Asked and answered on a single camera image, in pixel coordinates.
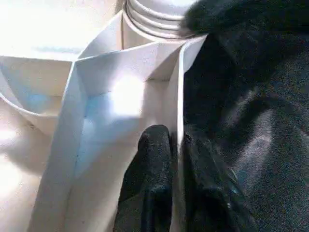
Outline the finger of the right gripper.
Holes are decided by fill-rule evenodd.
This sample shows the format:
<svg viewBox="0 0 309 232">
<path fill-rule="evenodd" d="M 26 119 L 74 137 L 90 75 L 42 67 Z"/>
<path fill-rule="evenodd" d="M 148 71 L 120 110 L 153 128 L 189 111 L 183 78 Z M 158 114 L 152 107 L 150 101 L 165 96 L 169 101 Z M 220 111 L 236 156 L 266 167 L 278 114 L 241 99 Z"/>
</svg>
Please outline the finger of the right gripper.
<svg viewBox="0 0 309 232">
<path fill-rule="evenodd" d="M 242 0 L 198 0 L 181 21 L 181 36 L 228 29 L 243 21 Z"/>
</svg>

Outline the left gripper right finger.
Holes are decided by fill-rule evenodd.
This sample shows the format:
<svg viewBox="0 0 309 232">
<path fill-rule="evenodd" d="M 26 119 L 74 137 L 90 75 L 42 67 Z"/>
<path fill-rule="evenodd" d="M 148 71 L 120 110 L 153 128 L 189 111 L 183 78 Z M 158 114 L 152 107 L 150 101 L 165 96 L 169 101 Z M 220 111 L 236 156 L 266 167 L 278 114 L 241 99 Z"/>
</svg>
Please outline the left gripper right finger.
<svg viewBox="0 0 309 232">
<path fill-rule="evenodd" d="M 254 232 L 252 209 L 211 141 L 197 131 L 186 131 L 183 157 L 186 230 Z"/>
</svg>

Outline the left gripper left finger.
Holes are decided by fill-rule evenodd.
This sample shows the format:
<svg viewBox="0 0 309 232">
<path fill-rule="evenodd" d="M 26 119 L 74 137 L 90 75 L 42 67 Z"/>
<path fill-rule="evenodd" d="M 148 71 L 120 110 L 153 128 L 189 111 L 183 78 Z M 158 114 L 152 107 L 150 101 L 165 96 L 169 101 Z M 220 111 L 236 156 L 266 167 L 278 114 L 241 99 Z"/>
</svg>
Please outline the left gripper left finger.
<svg viewBox="0 0 309 232">
<path fill-rule="evenodd" d="M 117 206 L 117 231 L 168 232 L 172 216 L 169 131 L 149 126 L 127 168 Z"/>
</svg>

